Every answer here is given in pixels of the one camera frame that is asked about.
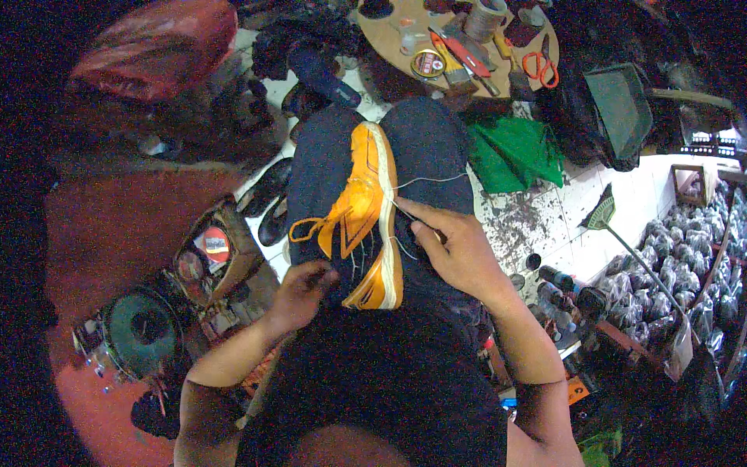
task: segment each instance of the metal tin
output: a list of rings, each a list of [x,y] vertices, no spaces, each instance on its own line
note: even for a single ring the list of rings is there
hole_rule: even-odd
[[[410,68],[421,78],[435,79],[444,73],[444,58],[435,50],[423,49],[412,58]]]

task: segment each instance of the tiled floor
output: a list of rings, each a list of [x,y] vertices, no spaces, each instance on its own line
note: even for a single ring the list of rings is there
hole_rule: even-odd
[[[253,35],[245,35],[253,40]],[[370,98],[362,86],[357,70],[349,70],[343,81],[363,96],[358,112],[370,121],[380,120],[391,107],[379,105]],[[297,79],[293,72],[286,81],[264,80],[270,104],[280,106],[285,94]],[[295,124],[291,119],[289,128]],[[290,157],[295,147],[286,141],[278,158]],[[674,203],[675,192],[669,175],[673,163],[694,164],[708,161],[733,164],[728,159],[705,158],[691,155],[655,155],[641,159],[640,167],[629,173],[620,173],[601,164],[576,167],[566,163],[562,188],[540,182],[536,188],[524,193],[485,194],[477,177],[468,170],[474,191],[475,215],[483,223],[496,258],[508,273],[522,273],[527,285],[521,291],[530,303],[536,297],[536,273],[524,266],[530,253],[542,256],[542,264],[550,265],[575,275],[582,281],[591,280],[624,247],[606,231],[589,231],[579,223],[596,206],[599,196],[608,183],[613,184],[616,213],[611,221],[620,236],[632,245],[637,244],[645,225],[655,217],[662,217]],[[243,194],[258,177],[247,181],[237,191]],[[247,219],[256,237],[261,219]],[[281,279],[288,270],[287,254],[283,248],[287,240],[263,252],[270,266]]]

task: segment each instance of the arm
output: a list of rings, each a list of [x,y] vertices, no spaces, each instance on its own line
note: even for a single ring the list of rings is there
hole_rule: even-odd
[[[399,197],[395,202],[423,221],[411,228],[436,272],[482,301],[497,327],[506,363],[518,383],[519,416],[516,425],[508,425],[507,465],[582,466],[560,355],[500,269],[480,222],[475,216]],[[445,244],[433,229],[444,234]]]
[[[319,299],[336,279],[337,273],[326,262],[292,267],[264,317],[208,352],[189,370],[182,386],[175,466],[235,464],[240,433],[230,421],[229,405],[220,389],[239,384],[283,336],[311,322]]]

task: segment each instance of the orange sneaker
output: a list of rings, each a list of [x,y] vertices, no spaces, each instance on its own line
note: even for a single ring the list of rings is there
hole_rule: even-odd
[[[337,252],[332,248],[333,235],[339,225],[338,258],[350,256],[353,263],[354,289],[343,300],[343,306],[396,309],[402,303],[403,284],[402,260],[394,239],[395,209],[392,201],[397,196],[394,156],[384,131],[376,123],[361,123],[353,130],[351,139],[353,169],[329,214],[324,219],[299,220],[288,235],[291,241],[298,242],[309,240],[318,232],[319,247],[327,258],[334,260]],[[294,229],[308,222],[315,224],[307,236],[295,238]]]

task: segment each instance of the dark pants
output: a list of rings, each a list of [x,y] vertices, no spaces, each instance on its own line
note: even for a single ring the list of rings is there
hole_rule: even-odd
[[[288,192],[290,223],[329,213],[350,176],[350,135],[361,121],[363,117],[355,111],[332,106],[303,124]],[[400,102],[379,124],[394,154],[399,185],[418,177],[443,180],[465,173],[470,139],[464,123],[436,101],[417,98]],[[474,212],[472,188],[466,175],[449,182],[418,180],[401,188],[399,196],[463,214]],[[416,258],[413,260],[400,250],[403,306],[422,303],[421,299],[427,298],[428,303],[441,303],[455,312],[473,315],[476,300],[441,280],[425,252],[415,244],[411,222],[397,210],[395,235],[402,248]],[[291,243],[294,265],[322,258],[324,254],[315,238]],[[354,284],[348,282],[343,277],[336,300],[350,293]]]

